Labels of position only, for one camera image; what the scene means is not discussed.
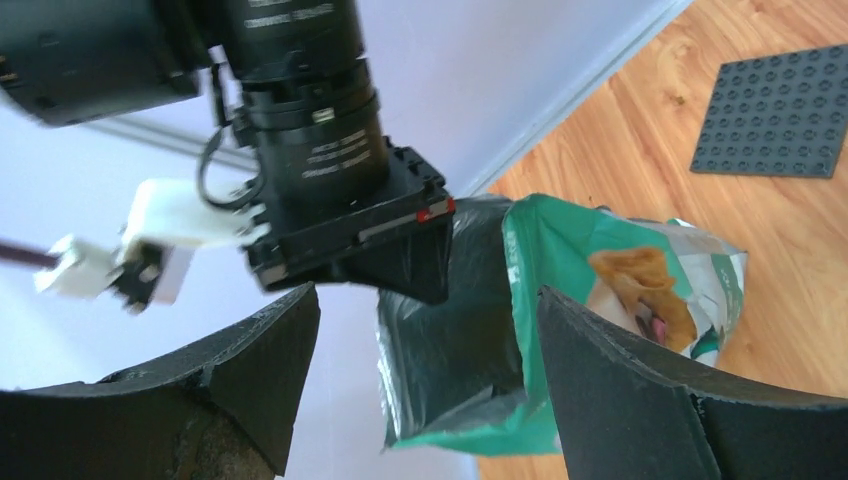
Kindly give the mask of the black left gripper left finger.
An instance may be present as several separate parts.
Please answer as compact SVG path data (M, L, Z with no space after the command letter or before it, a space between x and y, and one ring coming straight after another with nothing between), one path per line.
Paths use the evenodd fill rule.
M5 391L5 479L271 479L320 323L313 284L95 383Z

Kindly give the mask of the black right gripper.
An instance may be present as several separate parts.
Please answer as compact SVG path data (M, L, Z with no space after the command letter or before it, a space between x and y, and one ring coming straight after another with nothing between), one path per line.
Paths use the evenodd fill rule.
M270 231L244 248L265 291L305 282L353 283L437 305L449 296L455 201L444 177L410 147L388 149L387 181L342 205L263 195Z

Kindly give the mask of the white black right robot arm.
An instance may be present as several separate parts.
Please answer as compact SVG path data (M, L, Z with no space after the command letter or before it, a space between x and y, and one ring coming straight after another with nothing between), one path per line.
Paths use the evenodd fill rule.
M267 292L355 283L439 304L455 203L391 143L352 1L5 1L1 89L51 127L196 97L217 128L191 180L136 190L113 249L67 236L40 291L168 302L182 249L241 249Z

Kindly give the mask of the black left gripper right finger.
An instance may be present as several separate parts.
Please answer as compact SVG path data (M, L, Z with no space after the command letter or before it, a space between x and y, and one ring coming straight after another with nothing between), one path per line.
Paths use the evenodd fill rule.
M537 325L573 479L843 479L847 403L673 353L555 288Z

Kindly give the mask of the green dog food bag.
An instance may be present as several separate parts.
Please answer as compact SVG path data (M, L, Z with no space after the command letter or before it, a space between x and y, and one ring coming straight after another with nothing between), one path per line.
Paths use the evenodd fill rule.
M694 335L671 347L713 365L744 304L747 253L683 220L626 218L534 194L458 202L450 293L440 305L381 291L378 368L386 448L434 446L483 456L560 450L536 324L549 285L623 328L671 343L654 307L626 314L598 276L602 258L630 262L647 284L657 265Z

